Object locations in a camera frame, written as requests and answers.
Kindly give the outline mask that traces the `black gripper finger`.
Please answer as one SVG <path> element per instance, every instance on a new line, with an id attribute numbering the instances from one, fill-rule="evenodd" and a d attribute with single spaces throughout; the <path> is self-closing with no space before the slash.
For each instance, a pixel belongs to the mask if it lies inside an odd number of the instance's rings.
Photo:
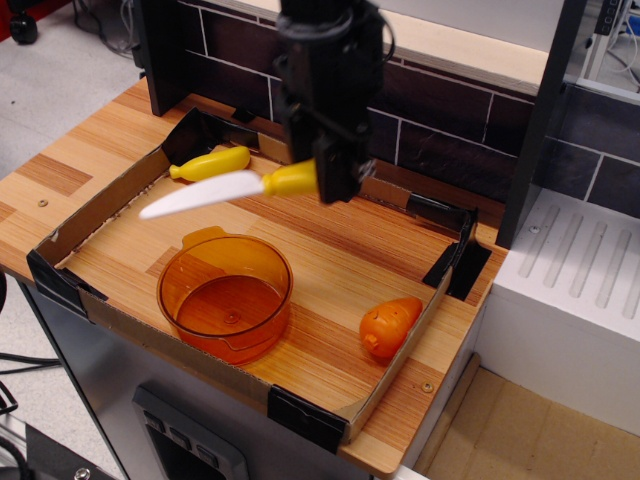
<path id="1" fill-rule="evenodd" d="M 321 117 L 312 112 L 289 112 L 283 120 L 286 141 L 294 163 L 314 159 L 325 162 Z"/>
<path id="2" fill-rule="evenodd" d="M 369 156 L 367 137 L 355 141 L 332 133 L 322 134 L 313 143 L 320 200 L 324 204 L 349 202 L 359 194 L 365 178 L 376 170 Z"/>

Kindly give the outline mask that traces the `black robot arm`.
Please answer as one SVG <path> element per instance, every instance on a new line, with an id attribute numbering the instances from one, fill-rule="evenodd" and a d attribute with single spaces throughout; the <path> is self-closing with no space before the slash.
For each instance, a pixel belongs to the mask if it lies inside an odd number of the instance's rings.
<path id="1" fill-rule="evenodd" d="M 348 202 L 375 167 L 368 107 L 384 84 L 387 22 L 369 1 L 284 1 L 276 108 L 296 162 L 314 160 L 323 203 Z"/>

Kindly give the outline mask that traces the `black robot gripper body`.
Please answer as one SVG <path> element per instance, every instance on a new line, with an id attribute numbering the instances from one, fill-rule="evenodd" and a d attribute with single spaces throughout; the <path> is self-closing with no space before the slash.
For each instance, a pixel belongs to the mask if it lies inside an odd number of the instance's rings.
<path id="1" fill-rule="evenodd" d="M 367 107 L 383 84 L 383 26 L 280 24 L 285 53 L 278 109 L 317 113 L 323 131 L 355 141 L 371 136 Z"/>

